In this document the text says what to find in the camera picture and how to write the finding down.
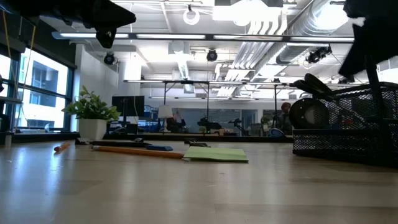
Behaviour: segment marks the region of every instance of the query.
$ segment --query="potted plant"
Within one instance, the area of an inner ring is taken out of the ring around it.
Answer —
[[[102,139],[106,133],[106,122],[117,121],[120,116],[115,106],[108,107],[100,96],[93,91],[89,93],[84,85],[79,101],[69,104],[62,111],[75,114],[76,119],[79,119],[80,137],[92,140]]]
[[[262,124],[262,130],[263,131],[268,131],[268,122],[269,121],[270,121],[270,119],[266,115],[264,115],[261,118],[261,124]]]

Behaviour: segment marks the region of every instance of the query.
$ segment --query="white pot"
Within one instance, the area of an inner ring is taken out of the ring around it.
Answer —
[[[106,133],[106,120],[79,119],[80,137],[90,140],[100,140]]]

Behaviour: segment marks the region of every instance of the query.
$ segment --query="lamp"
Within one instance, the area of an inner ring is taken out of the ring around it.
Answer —
[[[164,119],[163,121],[163,132],[166,132],[167,130],[167,118],[172,118],[173,117],[173,111],[171,106],[169,105],[161,105],[159,106],[159,112],[157,114],[157,117],[159,119]]]

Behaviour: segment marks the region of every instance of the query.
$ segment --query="ceiling light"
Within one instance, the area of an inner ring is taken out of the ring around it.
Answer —
[[[186,5],[186,4],[191,4],[191,5],[202,5],[202,2],[196,2],[196,1],[153,1],[153,0],[111,0],[111,2],[115,4],[130,4],[130,3],[135,3],[135,4],[173,4],[173,5]]]
[[[175,99],[175,97],[170,97],[170,96],[166,96],[166,97],[164,97],[164,96],[149,96],[148,97],[149,99],[164,99],[164,98],[166,98],[166,99]]]
[[[248,85],[281,85],[283,83],[248,83]]]
[[[61,33],[65,38],[96,38],[95,33]],[[129,34],[116,34],[115,39],[129,38]]]
[[[291,37],[291,41],[294,42],[324,42],[324,43],[335,43],[335,44],[352,44],[354,37]]]
[[[201,98],[201,97],[179,97],[179,99],[183,99],[183,100],[205,100],[207,98]]]
[[[124,82],[131,82],[131,83],[162,83],[163,81],[160,81],[160,80],[124,80]]]
[[[197,10],[191,9],[190,5],[188,5],[188,8],[189,9],[185,10],[184,14],[182,15],[182,18],[184,19],[184,22],[186,24],[188,24],[188,25],[196,25],[199,22],[199,20],[200,20],[199,12]],[[189,12],[195,13],[195,16],[192,19],[188,18],[188,13]]]
[[[228,98],[229,100],[255,100],[253,98]]]
[[[243,82],[210,82],[210,84],[242,85]]]
[[[281,41],[283,37],[272,35],[214,35],[215,40]]]
[[[329,44],[317,43],[287,43],[288,47],[329,47]]]
[[[138,39],[192,39],[203,40],[205,35],[195,34],[137,34]]]

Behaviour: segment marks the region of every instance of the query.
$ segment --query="green plant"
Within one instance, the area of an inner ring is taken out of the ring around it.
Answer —
[[[261,124],[268,124],[269,121],[270,119],[265,115],[261,118]]]
[[[83,85],[83,91],[80,92],[80,100],[70,103],[62,110],[68,114],[75,114],[76,119],[103,119],[103,120],[119,120],[120,113],[116,111],[115,106],[107,107],[102,102],[100,96],[95,95],[92,91],[89,93]]]

